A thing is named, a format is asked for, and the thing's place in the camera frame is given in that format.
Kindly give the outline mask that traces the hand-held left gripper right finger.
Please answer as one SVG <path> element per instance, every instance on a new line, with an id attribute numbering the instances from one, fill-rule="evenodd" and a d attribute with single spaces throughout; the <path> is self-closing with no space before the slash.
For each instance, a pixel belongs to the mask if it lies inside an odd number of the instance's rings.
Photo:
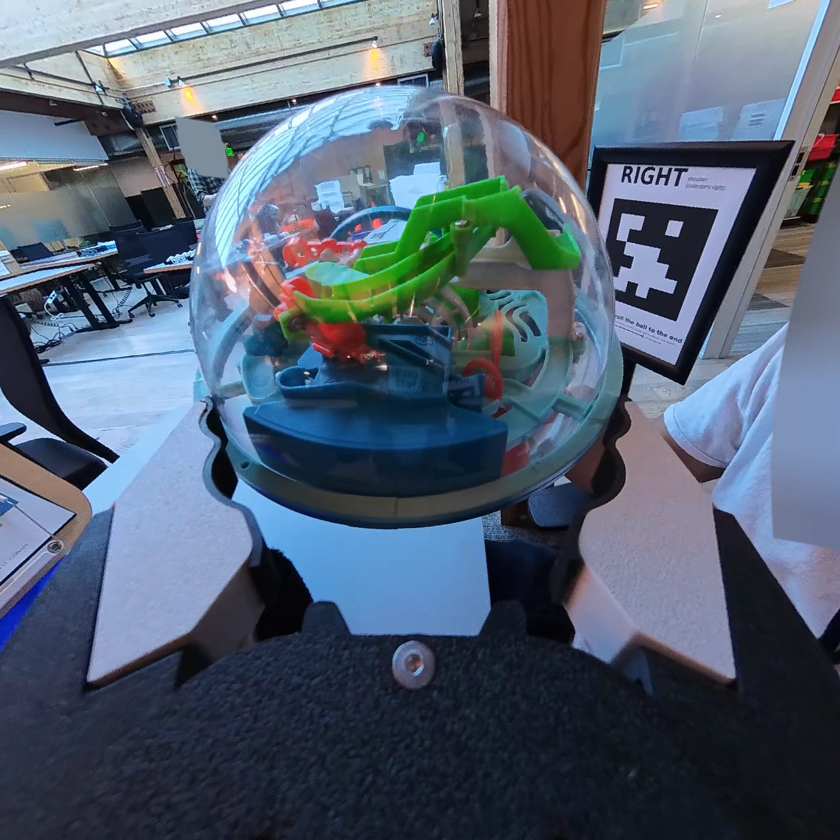
<path id="1" fill-rule="evenodd" d="M 572 643 L 619 665 L 645 648 L 729 683 L 736 676 L 711 495 L 633 403 L 616 449 L 620 490 L 584 516 Z"/>

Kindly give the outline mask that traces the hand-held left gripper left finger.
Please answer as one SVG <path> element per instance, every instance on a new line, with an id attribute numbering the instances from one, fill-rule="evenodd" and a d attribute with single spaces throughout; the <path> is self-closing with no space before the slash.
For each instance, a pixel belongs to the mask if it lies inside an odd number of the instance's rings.
<path id="1" fill-rule="evenodd" d="M 261 538 L 210 485 L 219 441 L 195 402 L 128 453 L 111 527 L 87 682 L 104 687 L 189 648 L 215 662 L 249 646 L 265 604 L 250 572 Z"/>

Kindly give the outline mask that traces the clear maze ball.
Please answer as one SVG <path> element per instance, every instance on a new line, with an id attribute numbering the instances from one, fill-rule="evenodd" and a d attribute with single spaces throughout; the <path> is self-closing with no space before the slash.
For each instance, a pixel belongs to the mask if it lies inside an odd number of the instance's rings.
<path id="1" fill-rule="evenodd" d="M 368 528 L 526 499 L 605 431 L 623 375 L 604 235 L 540 140 L 421 87 L 294 111 L 233 169 L 191 283 L 234 470 Z"/>

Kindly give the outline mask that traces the wood-edged document board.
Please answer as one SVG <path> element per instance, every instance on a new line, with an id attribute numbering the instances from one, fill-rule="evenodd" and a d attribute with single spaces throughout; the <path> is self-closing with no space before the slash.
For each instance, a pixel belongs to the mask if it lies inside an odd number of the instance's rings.
<path id="1" fill-rule="evenodd" d="M 1 616 L 39 588 L 91 521 L 84 493 L 1 447 Z"/>

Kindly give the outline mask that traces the small black office chair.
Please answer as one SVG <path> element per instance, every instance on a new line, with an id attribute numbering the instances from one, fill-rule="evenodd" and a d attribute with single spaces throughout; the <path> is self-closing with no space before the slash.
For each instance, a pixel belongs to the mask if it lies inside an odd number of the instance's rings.
<path id="1" fill-rule="evenodd" d="M 160 281 L 159 272 L 156 271 L 146 273 L 147 269 L 163 264 L 168 257 L 183 252 L 184 242 L 175 226 L 151 232 L 118 232 L 114 235 L 114 243 L 129 282 L 142 290 L 146 289 L 148 283 L 151 283 L 153 288 L 152 292 L 147 292 L 140 302 L 128 309 L 129 319 L 132 320 L 134 312 L 142 308 L 153 318 L 154 307 L 159 302 L 173 302 L 178 308 L 182 308 L 182 301 L 173 294 L 168 279 Z"/>

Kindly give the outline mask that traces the office desk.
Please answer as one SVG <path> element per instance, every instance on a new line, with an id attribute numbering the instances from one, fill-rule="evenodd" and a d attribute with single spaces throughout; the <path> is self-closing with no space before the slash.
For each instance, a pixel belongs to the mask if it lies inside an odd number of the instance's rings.
<path id="1" fill-rule="evenodd" d="M 85 274 L 91 266 L 99 265 L 106 259 L 114 257 L 117 254 L 118 250 L 115 244 L 110 243 L 107 249 L 101 253 L 90 257 L 78 258 L 76 262 L 68 265 L 46 267 L 8 276 L 2 279 L 1 296 L 2 298 L 6 298 L 9 295 L 30 288 L 41 287 L 50 282 L 67 280 L 63 284 L 62 289 L 74 301 L 77 309 L 81 311 L 87 322 L 86 325 L 75 328 L 75 333 L 95 333 L 117 329 L 120 326 L 130 324 L 133 317 L 114 317 L 112 310 L 102 300 L 100 293 L 85 278 Z"/>

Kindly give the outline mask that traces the black framed tag sign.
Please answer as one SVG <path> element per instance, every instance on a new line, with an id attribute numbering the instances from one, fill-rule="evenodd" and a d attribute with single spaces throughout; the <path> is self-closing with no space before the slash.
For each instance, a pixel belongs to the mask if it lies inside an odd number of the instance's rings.
<path id="1" fill-rule="evenodd" d="M 792 141 L 596 147 L 587 199 L 612 267 L 625 384 L 680 385 L 700 355 Z"/>

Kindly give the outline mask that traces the stack of green crates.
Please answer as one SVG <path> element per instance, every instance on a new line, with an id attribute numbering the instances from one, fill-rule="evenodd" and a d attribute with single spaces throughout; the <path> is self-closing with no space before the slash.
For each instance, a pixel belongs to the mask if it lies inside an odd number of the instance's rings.
<path id="1" fill-rule="evenodd" d="M 838 133 L 817 135 L 784 217 L 786 223 L 813 223 L 819 217 L 837 173 L 838 149 Z"/>

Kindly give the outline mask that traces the wooden post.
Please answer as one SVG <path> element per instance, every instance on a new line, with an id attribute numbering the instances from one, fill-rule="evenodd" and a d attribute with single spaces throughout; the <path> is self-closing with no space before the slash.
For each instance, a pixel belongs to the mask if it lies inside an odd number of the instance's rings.
<path id="1" fill-rule="evenodd" d="M 606 1 L 489 1 L 490 104 L 585 188 Z"/>

